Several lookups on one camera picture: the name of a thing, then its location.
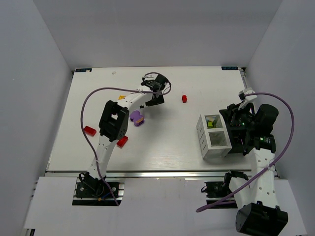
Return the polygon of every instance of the red object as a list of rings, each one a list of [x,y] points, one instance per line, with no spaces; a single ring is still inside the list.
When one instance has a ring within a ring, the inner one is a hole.
[[[183,103],[186,103],[186,102],[187,102],[187,96],[186,96],[186,95],[183,95],[183,96],[182,96],[182,101],[183,101]]]
[[[127,136],[123,136],[123,138],[120,139],[120,140],[117,142],[117,145],[122,148],[122,147],[125,145],[125,143],[127,142],[127,140],[128,140],[128,137],[127,137]]]
[[[91,128],[91,127],[89,127],[89,126],[85,126],[85,127],[84,127],[84,131],[85,131],[87,134],[91,135],[92,137],[96,134],[96,130],[93,129],[93,128]]]

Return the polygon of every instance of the black label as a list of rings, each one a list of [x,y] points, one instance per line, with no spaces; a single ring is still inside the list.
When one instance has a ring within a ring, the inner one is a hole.
[[[238,70],[237,66],[221,66],[222,70]]]
[[[75,72],[92,72],[92,68],[75,69]]]

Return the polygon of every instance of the purple object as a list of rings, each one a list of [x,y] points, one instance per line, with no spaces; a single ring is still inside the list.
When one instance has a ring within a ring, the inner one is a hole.
[[[138,110],[135,110],[133,113],[131,113],[130,120],[133,121],[135,126],[139,126],[144,123],[144,117]]]

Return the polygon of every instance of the gray wall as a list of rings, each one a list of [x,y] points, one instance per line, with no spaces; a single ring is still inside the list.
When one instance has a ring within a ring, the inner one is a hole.
[[[0,1],[0,234],[20,235],[71,72],[31,0]]]
[[[313,0],[284,0],[247,68],[248,82],[256,91],[281,96],[294,111],[293,141],[277,170],[289,180],[311,236],[315,235],[314,10]],[[261,97],[260,102],[274,104],[280,111],[274,125],[279,154],[289,135],[289,112],[274,99]]]
[[[34,0],[71,69],[246,66],[282,0]]]

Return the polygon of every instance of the purple cable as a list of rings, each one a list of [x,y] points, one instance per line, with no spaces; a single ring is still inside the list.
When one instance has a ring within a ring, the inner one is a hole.
[[[269,167],[272,167],[277,161],[280,160],[280,158],[284,155],[284,153],[286,152],[287,148],[289,147],[290,143],[291,143],[291,140],[292,140],[292,137],[293,137],[293,132],[294,132],[294,115],[293,115],[293,111],[291,109],[291,107],[289,106],[289,104],[284,101],[282,98],[274,95],[274,94],[271,94],[271,93],[267,93],[267,92],[255,92],[255,93],[250,93],[250,94],[246,94],[245,97],[248,97],[248,96],[253,96],[253,95],[267,95],[267,96],[271,96],[271,97],[275,97],[276,99],[280,100],[281,102],[283,102],[286,107],[289,109],[290,111],[290,115],[291,115],[291,120],[292,120],[292,125],[291,125],[291,133],[290,133],[290,136],[289,136],[289,139],[284,147],[284,149],[282,150],[282,152],[280,153],[280,155],[273,161],[269,164]],[[261,172],[259,172],[258,174],[256,174],[255,176],[253,176],[249,181],[247,181],[244,185],[242,185],[241,187],[239,187],[238,189],[236,189],[234,192],[228,194],[227,196],[225,196],[224,198],[221,198],[220,200],[217,200],[215,203],[212,203],[212,204],[208,204],[208,205],[204,205],[200,208],[198,208],[196,210],[196,212],[202,212],[206,209],[210,209],[216,205],[221,205],[223,204],[223,201],[225,201],[226,199],[232,197],[234,194],[238,193],[239,191],[241,191],[243,188],[247,187],[248,185],[250,185],[250,183],[252,183],[255,179],[257,179],[258,177],[260,177],[262,174],[264,174],[266,171],[268,170],[268,168],[264,168]]]
[[[86,139],[86,141],[88,142],[88,144],[90,145],[90,147],[92,148],[92,151],[94,153],[94,156],[95,156],[95,160],[96,160],[96,168],[97,168],[97,172],[98,172],[98,176],[100,177],[100,179],[107,185],[113,199],[115,200],[115,203],[116,205],[119,206],[116,198],[115,198],[115,195],[112,191],[112,188],[110,187],[110,185],[107,183],[107,181],[102,177],[102,174],[100,173],[100,170],[99,170],[99,165],[98,165],[98,157],[97,157],[97,154],[96,154],[96,150],[95,148],[93,147],[92,143],[90,142],[88,136],[86,135],[86,133],[84,132],[84,127],[83,127],[83,113],[84,113],[84,108],[85,108],[85,105],[88,101],[88,99],[96,92],[98,91],[101,91],[101,90],[107,90],[107,89],[111,89],[111,90],[118,90],[118,91],[125,91],[125,92],[136,92],[136,93],[152,93],[152,94],[160,94],[160,95],[167,95],[171,92],[172,90],[172,86],[171,86],[171,83],[169,82],[169,91],[165,92],[165,93],[158,93],[158,92],[152,92],[152,91],[139,91],[139,90],[131,90],[131,89],[124,89],[124,88],[112,88],[112,87],[105,87],[105,88],[98,88],[98,89],[95,89],[94,91],[92,91],[87,97],[86,99],[84,100],[83,102],[83,105],[82,105],[82,109],[81,109],[81,115],[80,115],[80,125],[81,125],[81,130],[82,130],[82,133],[83,133],[83,136],[84,138]]]

